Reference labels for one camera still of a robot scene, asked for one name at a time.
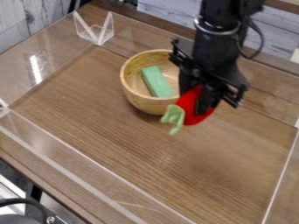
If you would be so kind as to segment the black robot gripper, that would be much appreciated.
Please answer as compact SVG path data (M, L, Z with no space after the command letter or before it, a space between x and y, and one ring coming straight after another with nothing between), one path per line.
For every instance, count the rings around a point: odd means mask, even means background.
M249 27L211 26L195 20L194 39L174 38L170 61L179 67L180 96L194 94L195 115L205 116L225 101L237 108L249 91L249 80L239 70L238 59Z

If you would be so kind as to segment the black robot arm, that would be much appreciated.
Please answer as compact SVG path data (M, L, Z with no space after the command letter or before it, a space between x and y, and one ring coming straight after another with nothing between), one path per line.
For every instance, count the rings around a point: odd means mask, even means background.
M238 59L253 59L242 47L249 30L261 28L251 16L265 8L266 0L202 0L199 16L194 19L193 40L174 38L170 61L179 67L179 90L195 95L193 113L203 116L222 101L237 107L249 91L249 80L239 70Z

